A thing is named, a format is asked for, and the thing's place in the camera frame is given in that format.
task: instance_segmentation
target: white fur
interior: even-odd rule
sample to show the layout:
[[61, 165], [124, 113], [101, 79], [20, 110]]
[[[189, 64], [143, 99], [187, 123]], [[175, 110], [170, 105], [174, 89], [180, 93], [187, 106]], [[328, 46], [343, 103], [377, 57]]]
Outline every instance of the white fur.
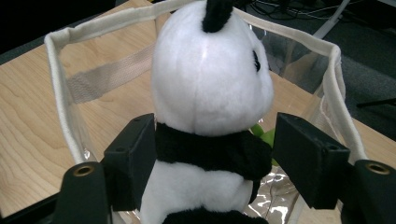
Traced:
[[142, 224], [162, 223], [170, 213], [205, 207], [210, 211], [243, 211], [252, 182], [226, 172], [205, 172], [186, 163], [156, 161], [140, 209]]
[[[202, 31], [205, 1], [175, 12], [156, 43], [152, 94], [157, 120], [186, 133], [220, 136], [247, 130], [269, 110], [273, 86], [262, 43], [236, 14], [216, 33]], [[256, 71], [253, 50], [261, 70]], [[226, 171], [156, 161], [140, 210], [142, 224], [204, 206], [242, 211], [252, 182]]]

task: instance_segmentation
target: wooden table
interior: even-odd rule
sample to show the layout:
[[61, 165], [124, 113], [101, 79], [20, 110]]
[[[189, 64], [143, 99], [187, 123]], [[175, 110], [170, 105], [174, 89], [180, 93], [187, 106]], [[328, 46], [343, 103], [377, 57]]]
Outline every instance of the wooden table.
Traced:
[[[132, 0], [107, 13], [149, 4], [145, 0]], [[133, 49], [155, 38], [154, 24], [148, 22], [134, 29], [137, 31], [131, 32], [129, 38], [123, 39], [115, 33], [102, 38], [102, 41], [110, 49], [113, 46], [107, 40], [117, 44], [122, 41], [133, 43]], [[91, 42], [76, 48], [80, 50], [78, 58], [72, 53], [63, 55], [63, 60], [70, 62], [67, 67], [70, 72], [79, 69], [74, 62], [79, 61], [81, 66], [92, 65], [103, 57], [111, 57], [97, 53], [96, 46]], [[74, 52], [73, 47], [66, 49], [66, 52]], [[123, 54], [125, 52], [113, 52], [117, 57]], [[81, 61], [84, 56], [89, 59]], [[277, 75], [273, 75], [273, 79], [277, 92], [273, 113], [281, 111], [300, 115], [310, 99], [309, 93]], [[92, 141], [95, 147], [102, 152], [130, 119], [153, 112], [149, 73], [79, 107], [90, 133], [94, 133]], [[0, 209], [2, 216], [6, 217], [57, 193], [65, 171], [74, 165], [58, 120], [45, 46], [0, 66], [0, 122]], [[355, 124], [368, 156], [396, 167], [396, 143], [356, 120]], [[336, 211], [312, 211], [307, 208], [299, 221], [337, 222], [339, 214]]]

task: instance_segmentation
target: panda ear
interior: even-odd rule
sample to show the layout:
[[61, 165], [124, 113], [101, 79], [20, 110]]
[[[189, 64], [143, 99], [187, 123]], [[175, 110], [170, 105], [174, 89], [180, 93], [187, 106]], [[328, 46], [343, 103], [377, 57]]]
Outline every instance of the panda ear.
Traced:
[[233, 0], [207, 0], [206, 14], [202, 21], [205, 33], [221, 30], [233, 11]]

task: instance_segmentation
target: panda plush toy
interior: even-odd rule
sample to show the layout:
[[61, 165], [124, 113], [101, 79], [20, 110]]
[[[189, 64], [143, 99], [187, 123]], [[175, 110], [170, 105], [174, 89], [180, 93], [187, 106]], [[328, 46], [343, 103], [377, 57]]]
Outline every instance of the panda plush toy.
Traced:
[[264, 47], [233, 0], [172, 14], [152, 58], [157, 160], [142, 224], [267, 223], [244, 209], [271, 171], [271, 148], [249, 130], [270, 109]]

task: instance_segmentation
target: black fabric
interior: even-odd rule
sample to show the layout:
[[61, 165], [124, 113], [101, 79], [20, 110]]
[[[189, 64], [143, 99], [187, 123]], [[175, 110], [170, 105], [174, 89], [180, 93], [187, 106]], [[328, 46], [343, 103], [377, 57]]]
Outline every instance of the black fabric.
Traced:
[[248, 201], [248, 203], [253, 203], [254, 200], [256, 200], [257, 194], [259, 193], [260, 183], [261, 183], [260, 180], [253, 181], [253, 190], [251, 191], [251, 196], [250, 196], [250, 200]]
[[206, 33], [215, 33], [221, 30], [233, 11], [233, 0], [208, 0], [206, 14], [202, 21]]
[[210, 212], [204, 208], [182, 211], [167, 216], [163, 224], [268, 224], [262, 217], [248, 217], [238, 211]]
[[157, 123], [155, 141], [159, 161], [230, 171], [246, 180], [261, 180], [272, 168], [271, 147], [249, 131], [205, 137]]

